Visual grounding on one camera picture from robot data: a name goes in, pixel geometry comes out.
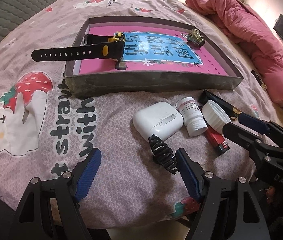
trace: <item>airpods case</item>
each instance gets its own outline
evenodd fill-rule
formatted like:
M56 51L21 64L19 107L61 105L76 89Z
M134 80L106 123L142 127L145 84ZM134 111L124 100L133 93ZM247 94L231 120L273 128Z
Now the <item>airpods case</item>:
M173 106L159 102L136 112L132 123L146 141L153 134L164 141L183 126L184 119Z

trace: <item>pink book cover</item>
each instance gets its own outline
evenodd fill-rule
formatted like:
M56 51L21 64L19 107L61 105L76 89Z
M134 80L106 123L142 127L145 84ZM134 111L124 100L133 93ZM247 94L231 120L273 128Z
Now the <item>pink book cover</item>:
M113 36L126 35L123 61L124 71L172 71L206 73L228 76L215 58L205 49L187 44L188 33L146 26L99 26L91 27L89 33ZM79 74L120 72L112 59L84 59Z

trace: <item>blue gripper pad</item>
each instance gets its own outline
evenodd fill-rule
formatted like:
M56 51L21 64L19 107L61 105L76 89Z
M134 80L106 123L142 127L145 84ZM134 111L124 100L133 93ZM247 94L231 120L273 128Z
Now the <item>blue gripper pad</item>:
M93 157L77 181L77 191L74 196L77 202L85 198L101 164L101 151L96 149Z
M191 161L190 157L184 149L178 149L176 151L176 160L178 171L181 174L189 196L200 203L203 199L200 188L202 188L203 185L201 185L201 182L197 179L190 165L194 166L194 168L198 168L198 174L200 174L199 176L201 181L203 169L201 168L199 163Z
M256 119L248 114L240 113L238 115L238 122L243 124L244 126L247 126L250 129L253 129L257 133L260 133L260 134L269 133L268 125L265 122L259 119Z

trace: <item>pink bedsheet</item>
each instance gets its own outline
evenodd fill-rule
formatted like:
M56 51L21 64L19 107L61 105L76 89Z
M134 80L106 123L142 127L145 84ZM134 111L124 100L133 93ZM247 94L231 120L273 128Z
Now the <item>pink bedsheet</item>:
M271 100L283 107L283 46L261 17L237 0L186 0L186 4L213 20L250 56Z

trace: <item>red lighter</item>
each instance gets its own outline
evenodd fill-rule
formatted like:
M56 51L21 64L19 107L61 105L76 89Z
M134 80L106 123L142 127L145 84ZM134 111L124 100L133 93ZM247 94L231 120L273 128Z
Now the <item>red lighter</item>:
M210 125L207 124L207 126L208 129L205 131L206 138L211 143L212 147L214 147L217 154L222 155L230 149L228 143L225 141L222 134L217 133Z

